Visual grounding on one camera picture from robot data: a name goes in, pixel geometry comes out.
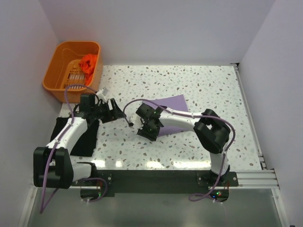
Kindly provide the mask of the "purple t shirt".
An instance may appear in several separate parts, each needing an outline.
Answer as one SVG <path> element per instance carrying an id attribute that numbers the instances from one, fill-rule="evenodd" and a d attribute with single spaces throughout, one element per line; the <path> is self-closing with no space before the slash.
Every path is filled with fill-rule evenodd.
<path id="1" fill-rule="evenodd" d="M 178 95 L 178 96 L 172 96 L 172 97 L 167 97 L 163 99 L 155 99 L 151 100 L 154 103 L 162 106 L 169 107 L 174 110 L 178 111 L 183 111 L 183 112 L 188 112 L 188 107 L 184 98 L 184 95 Z M 182 129 L 180 127 L 176 126 L 167 126 L 165 125 L 164 127 L 161 127 L 160 132 L 159 132 L 159 137 L 161 136 L 166 136 L 170 134 L 176 134 L 180 133 L 182 131 L 187 131 L 187 129 Z"/>

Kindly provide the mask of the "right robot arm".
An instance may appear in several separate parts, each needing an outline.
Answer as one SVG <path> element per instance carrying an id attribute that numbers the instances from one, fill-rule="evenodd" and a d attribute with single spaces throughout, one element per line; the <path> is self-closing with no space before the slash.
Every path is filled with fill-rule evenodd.
<path id="1" fill-rule="evenodd" d="M 210 153 L 211 170 L 205 179 L 217 186 L 228 180 L 230 165 L 226 149 L 229 147 L 231 128 L 211 109 L 203 113 L 177 111 L 166 106 L 156 109 L 142 103 L 130 118 L 138 127 L 137 135 L 155 141 L 158 137 L 171 134 L 170 129 L 192 131 L 202 147 Z"/>

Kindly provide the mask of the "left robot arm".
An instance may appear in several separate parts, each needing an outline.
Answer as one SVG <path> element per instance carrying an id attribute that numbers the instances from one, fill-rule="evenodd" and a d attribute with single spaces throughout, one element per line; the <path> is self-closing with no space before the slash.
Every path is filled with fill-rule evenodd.
<path id="1" fill-rule="evenodd" d="M 66 125 L 45 147 L 37 147 L 33 154 L 33 181 L 36 187 L 68 189 L 82 180 L 86 185 L 98 181 L 97 168 L 91 162 L 72 163 L 70 153 L 81 136 L 99 123 L 124 117 L 114 98 L 84 93 L 71 112 Z"/>

